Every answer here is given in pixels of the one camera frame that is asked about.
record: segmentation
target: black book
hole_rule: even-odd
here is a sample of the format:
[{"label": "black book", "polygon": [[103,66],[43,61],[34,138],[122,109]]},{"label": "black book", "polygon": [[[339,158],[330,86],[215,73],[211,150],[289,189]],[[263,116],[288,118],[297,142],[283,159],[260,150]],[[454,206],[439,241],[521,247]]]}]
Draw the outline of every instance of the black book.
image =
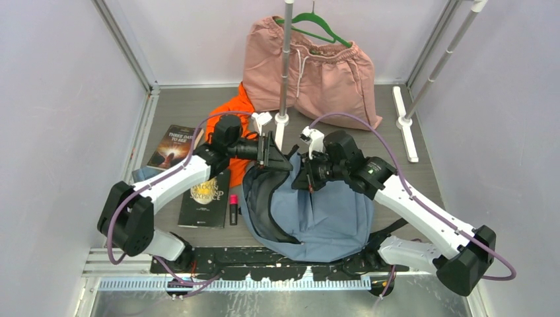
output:
[{"label": "black book", "polygon": [[223,228],[228,209],[230,170],[183,194],[179,227]]}]

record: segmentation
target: metal pole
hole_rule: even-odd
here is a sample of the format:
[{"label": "metal pole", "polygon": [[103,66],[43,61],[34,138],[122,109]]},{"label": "metal pole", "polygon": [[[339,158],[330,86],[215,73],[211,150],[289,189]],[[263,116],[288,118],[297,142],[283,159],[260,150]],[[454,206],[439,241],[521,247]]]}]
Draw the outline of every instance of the metal pole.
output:
[{"label": "metal pole", "polygon": [[144,89],[147,92],[151,92],[153,88],[156,88],[154,86],[157,86],[157,82],[155,85],[153,85],[151,81],[148,79],[148,76],[146,76],[146,72],[144,72],[144,70],[142,69],[142,66],[139,63],[135,55],[135,52],[132,50],[131,46],[129,45],[129,42],[126,40],[126,37],[124,36],[124,33],[119,27],[119,24],[117,23],[117,20],[113,15],[113,12],[111,12],[109,6],[107,6],[107,1],[92,0],[92,2],[97,7],[99,14],[101,15],[101,17],[105,21],[105,24],[109,28],[109,31],[113,34],[113,37],[117,42],[117,45],[119,46],[125,58],[127,59],[128,63],[134,70],[134,73],[140,80],[140,83],[142,84],[142,86],[144,86]]},{"label": "metal pole", "polygon": [[292,36],[292,11],[294,0],[285,0],[284,45],[282,46],[282,83],[280,86],[280,117],[286,116],[286,99],[288,98],[288,70],[290,64],[290,40]]},{"label": "metal pole", "polygon": [[439,40],[441,39],[445,31],[447,30],[447,27],[449,26],[451,20],[453,19],[455,12],[459,9],[463,1],[464,0],[448,0],[447,6],[445,6],[445,9],[443,10],[434,30],[432,31],[432,34],[430,35],[428,41],[426,42],[426,45],[422,49],[422,53],[420,53],[420,56],[418,57],[418,60],[414,65],[412,73],[410,73],[410,76],[408,77],[408,80],[406,82],[407,87],[410,88],[412,87],[412,85],[414,85],[416,79],[418,78],[418,75],[420,75],[420,73],[424,69],[424,66],[426,65],[426,60],[432,54],[432,51],[435,49],[436,45],[439,43]]},{"label": "metal pole", "polygon": [[420,103],[422,98],[426,95],[426,92],[429,90],[430,86],[436,81],[436,79],[439,76],[441,70],[443,69],[443,67],[445,66],[447,61],[449,60],[449,57],[451,57],[451,54],[453,54],[453,51],[455,50],[455,48],[457,47],[457,45],[459,44],[459,42],[463,38],[463,35],[465,35],[465,33],[467,32],[468,28],[471,26],[472,22],[474,21],[474,18],[478,15],[479,12],[480,12],[480,10],[476,10],[476,11],[471,10],[469,12],[469,15],[465,18],[465,21],[463,22],[463,24],[461,25],[461,27],[459,28],[459,30],[457,31],[457,33],[453,37],[453,40],[451,41],[451,44],[449,44],[449,46],[447,47],[447,50],[445,50],[445,52],[443,53],[443,55],[439,59],[438,63],[434,67],[434,70],[432,71],[432,73],[430,74],[430,76],[428,77],[428,79],[426,80],[426,82],[424,83],[422,88],[420,89],[420,92],[418,92],[418,96],[416,96],[416,98],[412,102],[412,106],[411,106],[409,112],[404,117],[405,120],[410,120],[412,115],[414,115],[414,113],[416,112],[416,107],[418,106],[418,103]]}]

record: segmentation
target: white clamp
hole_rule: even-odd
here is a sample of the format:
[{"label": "white clamp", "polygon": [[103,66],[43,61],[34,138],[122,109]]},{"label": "white clamp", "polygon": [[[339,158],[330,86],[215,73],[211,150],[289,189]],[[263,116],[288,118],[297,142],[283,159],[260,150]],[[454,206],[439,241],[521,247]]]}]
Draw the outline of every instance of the white clamp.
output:
[{"label": "white clamp", "polygon": [[323,153],[323,139],[325,135],[317,130],[305,127],[301,131],[301,139],[309,145],[309,159],[313,159],[313,152]]},{"label": "white clamp", "polygon": [[257,131],[259,135],[262,134],[262,127],[272,121],[272,116],[269,112],[262,112],[260,114],[254,112],[251,115],[251,118],[253,119],[253,126],[255,127],[255,131]]},{"label": "white clamp", "polygon": [[475,0],[471,7],[471,11],[479,13],[482,9],[484,9],[486,2],[488,2],[488,0]]}]

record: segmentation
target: cable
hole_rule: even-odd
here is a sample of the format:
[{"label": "cable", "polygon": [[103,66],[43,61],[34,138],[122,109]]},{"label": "cable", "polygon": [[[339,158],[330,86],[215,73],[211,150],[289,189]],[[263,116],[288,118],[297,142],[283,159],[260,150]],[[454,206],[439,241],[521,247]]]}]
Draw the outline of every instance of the cable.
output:
[{"label": "cable", "polygon": [[[186,299],[187,297],[192,297],[200,292],[202,292],[203,289],[205,289],[206,287],[210,286],[210,284],[212,284],[212,282],[214,282],[215,280],[218,279],[218,277],[220,277],[219,275],[216,275],[214,277],[212,277],[211,279],[207,280],[207,284],[202,285],[200,288],[194,290],[194,291],[190,291],[187,295],[183,295],[183,299]],[[175,282],[171,282],[172,285],[183,285],[183,283],[179,282],[179,283],[175,283]]]},{"label": "cable", "polygon": [[383,296],[385,295],[385,293],[387,293],[387,290],[389,289],[389,285],[397,277],[396,268],[397,268],[396,265],[393,265],[391,267],[391,273],[389,273],[389,278],[387,279],[387,285],[385,285],[385,288],[383,289],[381,294],[379,294],[379,297],[375,301],[375,304],[373,304],[373,310],[375,310],[379,302],[383,300]]},{"label": "cable", "polygon": [[414,200],[418,205],[420,205],[423,209],[425,209],[428,213],[430,213],[432,216],[436,217],[441,222],[448,225],[455,232],[458,232],[463,237],[467,238],[470,242],[473,242],[474,244],[479,246],[482,250],[488,252],[488,254],[492,255],[494,258],[497,258],[500,262],[502,262],[510,270],[510,275],[509,276],[488,276],[488,275],[484,275],[482,277],[483,279],[488,279],[490,281],[511,281],[512,279],[514,279],[517,276],[517,271],[513,268],[513,265],[511,265],[504,257],[502,257],[501,255],[496,253],[496,251],[488,248],[482,242],[476,240],[474,237],[470,236],[466,232],[464,232],[462,230],[458,230],[458,227],[455,224],[451,223],[450,221],[445,219],[442,215],[440,215],[437,212],[435,212],[434,210],[432,210],[429,206],[427,206],[420,199],[418,199],[418,197],[416,197],[412,194],[412,191],[410,190],[410,188],[408,188],[408,185],[406,184],[406,179],[404,178],[402,169],[400,168],[399,163],[397,162],[395,154],[393,153],[391,148],[389,148],[389,144],[387,144],[387,142],[383,139],[383,137],[381,137],[379,132],[375,131],[375,129],[371,125],[366,123],[364,120],[358,118],[357,116],[352,116],[351,114],[345,114],[343,112],[330,112],[328,114],[324,114],[324,115],[320,116],[319,118],[315,119],[309,125],[309,128],[313,128],[320,120],[322,120],[326,117],[330,117],[330,116],[345,116],[345,117],[348,117],[348,118],[352,118],[352,119],[357,120],[358,122],[362,123],[366,127],[368,127],[370,129],[370,131],[372,131],[373,134],[375,134],[375,136],[379,139],[379,141],[383,144],[383,146],[385,147],[385,149],[389,153],[389,156],[391,157],[391,160],[393,161],[393,164],[395,164],[395,168],[397,169],[397,175],[399,176],[401,184],[402,184],[404,190],[410,196],[410,198],[412,200]]},{"label": "cable", "polygon": [[[213,114],[211,116],[208,116],[208,118],[205,118],[204,120],[202,120],[197,127],[194,129],[194,134],[193,135],[197,135],[202,127],[202,125],[210,118],[214,118],[217,116],[222,116],[225,114],[242,114],[245,116],[251,116],[250,112],[245,112],[245,111],[224,111],[224,112],[219,112],[217,114]],[[107,253],[109,256],[109,261],[114,264],[114,265],[118,265],[120,264],[126,254],[122,254],[122,256],[116,260],[114,255],[113,255],[113,231],[115,229],[115,224],[117,222],[117,218],[119,217],[120,213],[125,209],[125,207],[128,205],[128,203],[136,196],[138,196],[140,193],[144,192],[145,190],[151,189],[153,186],[163,182],[164,180],[168,179],[169,177],[177,174],[179,171],[181,171],[183,168],[187,167],[187,165],[189,164],[189,162],[191,161],[192,158],[192,153],[194,150],[194,142],[191,142],[191,146],[189,148],[189,153],[187,154],[187,157],[184,159],[183,163],[180,166],[177,166],[177,168],[175,168],[172,172],[165,174],[159,178],[157,178],[156,180],[154,180],[153,182],[151,182],[150,184],[135,190],[131,195],[129,195],[128,197],[126,197],[123,202],[119,205],[119,207],[117,207],[117,209],[115,210],[115,213],[113,214],[113,217],[111,218],[111,221],[109,222],[109,228],[107,231]],[[159,257],[154,257],[156,258],[156,260],[158,260],[163,268],[169,273],[171,274],[171,276],[176,277],[177,280],[181,281],[181,283],[185,284],[185,285],[189,285],[189,286],[193,286],[193,285],[204,285],[206,283],[205,282],[189,282],[189,281],[184,281],[183,279],[181,279],[180,277],[178,277],[164,262],[162,259],[160,259]]]},{"label": "cable", "polygon": [[191,279],[194,278],[195,271],[196,271],[196,260],[193,261],[193,268],[191,269]]}]

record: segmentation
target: book cover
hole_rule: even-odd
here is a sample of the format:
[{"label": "book cover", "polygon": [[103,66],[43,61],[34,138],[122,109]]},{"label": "book cover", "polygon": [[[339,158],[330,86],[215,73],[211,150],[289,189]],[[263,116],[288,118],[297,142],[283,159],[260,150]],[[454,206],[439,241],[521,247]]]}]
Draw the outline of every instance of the book cover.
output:
[{"label": "book cover", "polygon": [[194,228],[223,228],[228,208],[231,171],[198,184],[183,194],[178,225]]},{"label": "book cover", "polygon": [[162,170],[159,170],[157,168],[143,166],[141,168],[138,168],[137,170],[132,171],[132,180],[134,180],[135,183],[142,182],[162,172]]},{"label": "book cover", "polygon": [[194,145],[202,138],[201,130],[196,137],[193,136],[194,128],[171,125],[159,143],[156,151],[148,161],[147,166],[166,170],[184,160],[189,153],[191,142]]}]

